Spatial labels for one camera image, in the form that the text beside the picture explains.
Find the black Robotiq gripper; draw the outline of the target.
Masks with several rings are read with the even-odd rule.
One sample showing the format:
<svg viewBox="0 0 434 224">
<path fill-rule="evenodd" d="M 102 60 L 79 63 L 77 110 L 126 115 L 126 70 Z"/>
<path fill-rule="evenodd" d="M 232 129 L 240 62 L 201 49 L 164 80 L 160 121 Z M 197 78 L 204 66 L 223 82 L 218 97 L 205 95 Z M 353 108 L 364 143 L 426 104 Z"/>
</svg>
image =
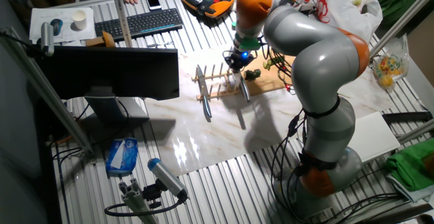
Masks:
<svg viewBox="0 0 434 224">
<path fill-rule="evenodd" d="M 222 55 L 235 79 L 237 79 L 239 75 L 244 77 L 245 67 L 255 59 L 255 57 L 248 51 L 240 52 L 238 50 L 225 50 Z"/>
</svg>

